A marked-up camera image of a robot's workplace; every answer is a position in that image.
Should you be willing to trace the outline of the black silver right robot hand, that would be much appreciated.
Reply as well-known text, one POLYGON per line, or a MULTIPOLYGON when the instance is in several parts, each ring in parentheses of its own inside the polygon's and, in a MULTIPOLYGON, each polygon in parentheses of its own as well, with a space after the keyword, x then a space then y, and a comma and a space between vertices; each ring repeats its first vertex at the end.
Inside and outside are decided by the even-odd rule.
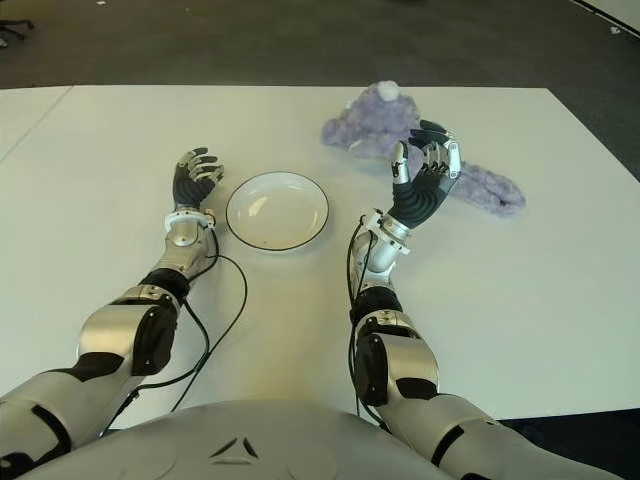
POLYGON ((393 204, 388 214, 412 230, 441 206, 461 172, 460 149, 443 126, 420 120, 391 156, 393 204))

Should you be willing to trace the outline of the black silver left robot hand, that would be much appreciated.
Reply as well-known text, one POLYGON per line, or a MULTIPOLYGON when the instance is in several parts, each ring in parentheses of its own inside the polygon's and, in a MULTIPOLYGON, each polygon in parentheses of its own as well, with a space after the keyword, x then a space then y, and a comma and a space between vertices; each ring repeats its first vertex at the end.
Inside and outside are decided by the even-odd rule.
POLYGON ((172 194, 176 209, 200 209, 201 203, 212 193, 224 177, 224 166, 207 147, 186 152, 176 163, 172 194))

